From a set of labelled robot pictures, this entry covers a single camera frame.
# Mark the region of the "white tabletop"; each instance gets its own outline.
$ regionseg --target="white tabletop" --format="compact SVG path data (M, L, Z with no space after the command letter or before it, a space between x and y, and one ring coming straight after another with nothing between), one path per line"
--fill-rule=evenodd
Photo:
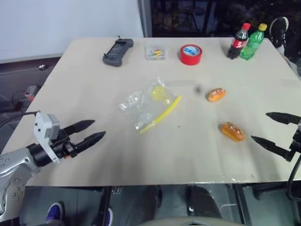
M85 119L96 122L71 137L77 143L99 131L104 138L89 150L61 164L46 166L29 185L116 186L145 184L267 182L287 180L291 163L261 148L251 135L288 149L295 125L265 115L301 115L301 83L268 40L250 61L230 60L225 52L231 38L134 39L121 67L102 62L115 39L78 39L66 50L28 111L54 113L61 128ZM149 61L146 43L167 48L167 59ZM203 49L196 66L182 64L177 52L184 44ZM158 125L139 134L118 105L134 91L160 77L182 95L178 106ZM195 92L201 87L201 94ZM227 90L224 99L209 103L211 89ZM33 116L26 116L6 145L5 152L36 142ZM236 143L219 125L239 125L246 139Z

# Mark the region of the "bread roll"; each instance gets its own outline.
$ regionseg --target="bread roll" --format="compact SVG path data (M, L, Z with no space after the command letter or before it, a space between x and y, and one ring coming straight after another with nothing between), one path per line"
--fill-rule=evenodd
M225 95L226 95L226 91L223 88L217 88L217 89L211 90L208 93L207 99L210 102L215 102L215 101L222 99Z
M244 132L235 124L226 122L222 125L222 133L238 142L245 139Z

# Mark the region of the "red tape roll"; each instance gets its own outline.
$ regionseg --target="red tape roll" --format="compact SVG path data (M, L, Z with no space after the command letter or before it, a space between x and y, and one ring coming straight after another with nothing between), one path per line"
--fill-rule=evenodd
M201 60L202 49L199 46L189 44L180 49L180 61L186 65L197 65Z

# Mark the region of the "black cable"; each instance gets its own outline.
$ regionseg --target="black cable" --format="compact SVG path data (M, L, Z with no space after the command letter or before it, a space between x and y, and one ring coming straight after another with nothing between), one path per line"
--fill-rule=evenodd
M299 156L295 166L293 167L293 170L291 172L291 175L287 181L287 184L286 184L286 192L287 192L287 196L295 201L295 202L301 202L301 198L299 197L295 197L293 194L292 194L292 185L293 185L293 179L295 178L295 175L297 173L297 170L298 168L300 167L300 164L301 164L301 155Z
M18 93L21 93L21 92L25 93L26 91L24 91L24 90L19 90L19 91L17 91L16 93L13 94L13 96L12 96L12 98L11 98L11 105L12 105L12 106L14 106L14 97L15 97L15 95L18 94Z
M11 121L11 120L13 120L13 119L15 119L15 118L19 118L19 117L22 117L22 116L24 116L24 115L29 115L29 114L34 114L34 115L36 115L37 112L26 112L26 113L22 113L22 114L19 114L19 115L15 115L15 116L13 116L13 117L10 117L10 118L6 119L3 123L0 124L0 128L1 128L2 126L4 126L6 123L8 123L9 121Z

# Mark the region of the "sprite bottle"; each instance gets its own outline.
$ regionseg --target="sprite bottle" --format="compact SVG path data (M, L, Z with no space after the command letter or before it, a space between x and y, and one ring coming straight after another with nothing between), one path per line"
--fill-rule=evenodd
M241 58L249 60L254 56L256 50L264 39L264 31L267 27L268 26L266 24L260 24L258 30L251 34L248 43L240 53Z

